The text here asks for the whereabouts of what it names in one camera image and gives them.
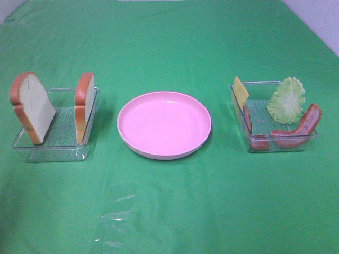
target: transparent tray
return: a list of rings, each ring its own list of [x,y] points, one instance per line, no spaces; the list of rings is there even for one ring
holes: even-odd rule
[[[293,131],[299,123],[280,124],[268,114],[266,109],[267,102],[271,99],[273,93],[279,86],[279,81],[263,82],[242,82],[249,93],[246,101],[246,107],[250,113],[252,121],[252,133],[250,126],[246,124],[243,111],[235,97],[233,84],[230,85],[231,100],[234,115],[242,134],[245,146],[249,152],[286,152],[286,151],[303,151],[309,146],[309,140],[317,136],[314,130],[310,135],[295,135],[288,137],[271,137],[273,130]],[[294,148],[281,148],[277,141],[304,140],[305,142]]]
[[[57,112],[45,136],[44,143],[35,145],[22,127],[13,142],[13,149],[26,156],[26,162],[81,161],[88,157],[88,141],[92,124],[99,110],[99,89],[94,88],[94,103],[81,144],[77,143],[74,116],[76,88],[46,89]]]

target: plastic plate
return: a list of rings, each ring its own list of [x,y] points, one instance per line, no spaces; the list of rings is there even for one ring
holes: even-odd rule
[[[134,152],[157,160],[173,160],[197,151],[212,122],[195,98],[177,92],[152,92],[128,102],[117,119],[118,131]]]

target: toy lettuce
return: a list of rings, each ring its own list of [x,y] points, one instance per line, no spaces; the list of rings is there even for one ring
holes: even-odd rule
[[[305,90],[296,78],[288,77],[280,83],[266,108],[270,116],[282,124],[298,122],[302,116]]]

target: toy bread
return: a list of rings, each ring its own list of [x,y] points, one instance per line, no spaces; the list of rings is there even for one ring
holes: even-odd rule
[[[75,128],[77,142],[83,142],[88,118],[94,102],[95,75],[91,72],[82,74],[75,94]]]
[[[56,110],[38,76],[33,72],[17,76],[11,88],[10,100],[31,141],[42,144]]]

